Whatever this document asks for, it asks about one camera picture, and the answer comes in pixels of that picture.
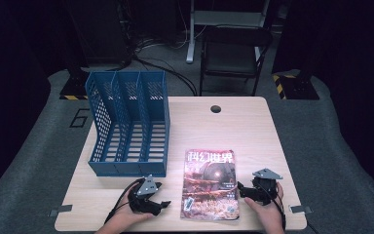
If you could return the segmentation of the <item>blue plastic file rack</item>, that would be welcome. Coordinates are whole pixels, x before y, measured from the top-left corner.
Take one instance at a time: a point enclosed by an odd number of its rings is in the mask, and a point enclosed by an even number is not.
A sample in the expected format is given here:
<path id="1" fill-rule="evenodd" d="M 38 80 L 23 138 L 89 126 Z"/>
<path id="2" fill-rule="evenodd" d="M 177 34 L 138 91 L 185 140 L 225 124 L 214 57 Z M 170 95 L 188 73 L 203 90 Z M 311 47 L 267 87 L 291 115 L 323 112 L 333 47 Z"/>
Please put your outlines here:
<path id="1" fill-rule="evenodd" d="M 163 71 L 97 71 L 86 83 L 97 176 L 167 175 L 169 108 Z"/>

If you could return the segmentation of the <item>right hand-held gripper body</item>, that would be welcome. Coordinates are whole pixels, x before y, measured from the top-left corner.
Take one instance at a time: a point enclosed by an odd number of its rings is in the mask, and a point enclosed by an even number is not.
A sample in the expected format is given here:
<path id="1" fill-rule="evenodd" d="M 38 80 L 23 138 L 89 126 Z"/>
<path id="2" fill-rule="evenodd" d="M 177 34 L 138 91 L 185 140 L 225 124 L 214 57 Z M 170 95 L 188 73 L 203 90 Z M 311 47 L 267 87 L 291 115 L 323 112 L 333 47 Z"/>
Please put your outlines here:
<path id="1" fill-rule="evenodd" d="M 282 179 L 282 176 L 267 168 L 254 172 L 253 175 L 252 184 L 256 189 L 255 201 L 261 202 L 263 206 L 270 204 L 278 196 L 277 180 Z"/>

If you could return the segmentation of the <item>grey metal table bracket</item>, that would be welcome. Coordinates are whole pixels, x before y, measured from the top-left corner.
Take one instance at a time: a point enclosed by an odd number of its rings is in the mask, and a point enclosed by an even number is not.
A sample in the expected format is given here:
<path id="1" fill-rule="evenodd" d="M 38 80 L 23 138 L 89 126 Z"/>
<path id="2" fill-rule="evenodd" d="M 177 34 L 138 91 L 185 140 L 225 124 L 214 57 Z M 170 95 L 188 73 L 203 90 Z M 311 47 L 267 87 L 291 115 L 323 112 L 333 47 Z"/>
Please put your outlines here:
<path id="1" fill-rule="evenodd" d="M 298 214 L 298 213 L 304 213 L 304 214 L 311 214 L 313 210 L 309 206 L 289 206 L 290 211 L 293 214 Z"/>
<path id="2" fill-rule="evenodd" d="M 71 212 L 72 205 L 62 205 L 58 206 L 57 208 L 51 209 L 48 213 L 49 217 L 57 216 L 59 213 Z"/>

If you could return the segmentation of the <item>dark cabinet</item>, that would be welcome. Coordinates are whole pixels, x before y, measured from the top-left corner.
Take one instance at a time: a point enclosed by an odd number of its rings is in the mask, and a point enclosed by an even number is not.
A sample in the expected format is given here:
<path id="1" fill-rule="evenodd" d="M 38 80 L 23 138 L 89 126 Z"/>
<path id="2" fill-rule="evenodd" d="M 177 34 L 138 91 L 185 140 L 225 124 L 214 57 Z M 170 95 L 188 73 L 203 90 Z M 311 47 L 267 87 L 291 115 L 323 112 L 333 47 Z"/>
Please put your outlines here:
<path id="1" fill-rule="evenodd" d="M 130 54 L 117 0 L 66 0 L 87 64 L 126 67 Z"/>

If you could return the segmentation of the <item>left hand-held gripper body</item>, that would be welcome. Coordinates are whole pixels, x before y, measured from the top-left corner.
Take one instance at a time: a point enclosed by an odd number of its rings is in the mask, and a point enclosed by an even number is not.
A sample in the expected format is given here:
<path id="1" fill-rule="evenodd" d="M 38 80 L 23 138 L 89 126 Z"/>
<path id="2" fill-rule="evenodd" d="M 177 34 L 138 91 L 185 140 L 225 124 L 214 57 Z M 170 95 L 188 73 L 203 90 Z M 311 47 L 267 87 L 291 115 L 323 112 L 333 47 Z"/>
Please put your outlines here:
<path id="1" fill-rule="evenodd" d="M 146 208 L 160 209 L 153 205 L 153 201 L 150 201 L 150 198 L 161 186 L 162 184 L 156 182 L 151 175 L 141 178 L 128 195 L 131 210 L 135 213 L 144 213 L 143 210 Z"/>

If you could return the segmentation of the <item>person's left hand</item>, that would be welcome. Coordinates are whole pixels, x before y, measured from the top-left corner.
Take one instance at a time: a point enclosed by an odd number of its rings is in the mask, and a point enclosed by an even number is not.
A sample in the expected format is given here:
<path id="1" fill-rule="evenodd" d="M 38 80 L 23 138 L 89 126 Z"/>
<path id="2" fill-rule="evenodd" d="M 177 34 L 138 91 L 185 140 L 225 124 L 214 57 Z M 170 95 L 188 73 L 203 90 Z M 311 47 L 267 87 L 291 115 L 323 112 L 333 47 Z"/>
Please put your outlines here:
<path id="1" fill-rule="evenodd" d="M 129 205 L 128 196 L 125 195 L 119 203 L 119 209 L 106 223 L 112 234 L 120 234 L 130 228 L 132 225 L 152 218 L 149 213 L 134 213 Z"/>

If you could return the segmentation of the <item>white metal stand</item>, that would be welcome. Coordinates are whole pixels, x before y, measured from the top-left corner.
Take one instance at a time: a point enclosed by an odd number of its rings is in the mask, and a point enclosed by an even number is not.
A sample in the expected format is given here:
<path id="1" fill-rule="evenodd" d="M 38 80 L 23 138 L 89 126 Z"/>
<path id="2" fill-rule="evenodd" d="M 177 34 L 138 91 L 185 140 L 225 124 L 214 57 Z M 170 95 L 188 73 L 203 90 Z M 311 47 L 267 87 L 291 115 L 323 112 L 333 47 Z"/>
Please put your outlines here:
<path id="1" fill-rule="evenodd" d="M 190 0 L 190 33 L 186 62 L 194 61 L 196 46 L 196 25 L 232 24 L 238 26 L 262 26 L 265 22 L 271 0 L 262 0 L 260 12 L 227 12 L 214 10 L 197 10 L 195 0 Z"/>

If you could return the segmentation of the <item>person's right hand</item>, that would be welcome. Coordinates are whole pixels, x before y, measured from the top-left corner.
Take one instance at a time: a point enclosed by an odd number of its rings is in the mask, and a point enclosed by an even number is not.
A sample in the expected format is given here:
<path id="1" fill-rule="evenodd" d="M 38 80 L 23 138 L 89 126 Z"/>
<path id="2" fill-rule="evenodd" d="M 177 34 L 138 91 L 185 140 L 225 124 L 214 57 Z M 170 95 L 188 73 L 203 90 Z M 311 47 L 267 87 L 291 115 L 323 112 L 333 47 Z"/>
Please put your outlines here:
<path id="1" fill-rule="evenodd" d="M 255 211 L 258 220 L 267 234 L 285 234 L 285 229 L 282 227 L 281 215 L 283 190 L 279 182 L 277 183 L 277 188 L 278 196 L 275 202 L 271 202 L 265 206 L 259 205 L 248 197 L 244 198 L 245 203 Z"/>

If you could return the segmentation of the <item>black folding chair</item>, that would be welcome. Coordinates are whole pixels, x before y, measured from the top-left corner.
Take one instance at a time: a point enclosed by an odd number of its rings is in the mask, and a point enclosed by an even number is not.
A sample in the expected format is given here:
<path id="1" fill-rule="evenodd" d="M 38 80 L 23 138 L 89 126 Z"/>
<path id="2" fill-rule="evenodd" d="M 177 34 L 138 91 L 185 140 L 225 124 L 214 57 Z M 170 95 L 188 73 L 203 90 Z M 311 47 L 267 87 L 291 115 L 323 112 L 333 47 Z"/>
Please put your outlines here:
<path id="1" fill-rule="evenodd" d="M 203 34 L 199 95 L 206 76 L 254 80 L 251 94 L 257 90 L 265 55 L 273 42 L 269 29 L 260 26 L 219 24 Z"/>

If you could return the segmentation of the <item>red illustrated magazine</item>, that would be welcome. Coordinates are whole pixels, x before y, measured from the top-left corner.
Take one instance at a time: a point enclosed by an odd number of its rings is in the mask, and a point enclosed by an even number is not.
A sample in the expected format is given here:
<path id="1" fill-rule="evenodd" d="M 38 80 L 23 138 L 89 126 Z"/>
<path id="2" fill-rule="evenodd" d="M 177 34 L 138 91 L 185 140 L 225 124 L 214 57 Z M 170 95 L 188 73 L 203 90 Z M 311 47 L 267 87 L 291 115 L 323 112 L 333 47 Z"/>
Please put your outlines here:
<path id="1" fill-rule="evenodd" d="M 240 217 L 233 150 L 186 151 L 180 217 L 195 220 Z"/>

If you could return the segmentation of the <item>hazard-striped black stand base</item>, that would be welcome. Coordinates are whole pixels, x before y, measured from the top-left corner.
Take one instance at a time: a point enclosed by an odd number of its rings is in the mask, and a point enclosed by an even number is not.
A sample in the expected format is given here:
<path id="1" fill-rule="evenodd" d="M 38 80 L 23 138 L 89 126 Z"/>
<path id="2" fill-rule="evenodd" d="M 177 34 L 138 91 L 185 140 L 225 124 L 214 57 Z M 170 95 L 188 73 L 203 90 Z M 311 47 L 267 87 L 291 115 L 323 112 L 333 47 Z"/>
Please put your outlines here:
<path id="1" fill-rule="evenodd" d="M 319 99 L 310 80 L 300 79 L 294 75 L 279 74 L 274 74 L 273 79 L 281 99 Z"/>
<path id="2" fill-rule="evenodd" d="M 90 73 L 84 70 L 78 72 L 77 75 L 69 75 L 65 85 L 59 93 L 60 99 L 82 100 L 87 99 L 86 82 Z"/>

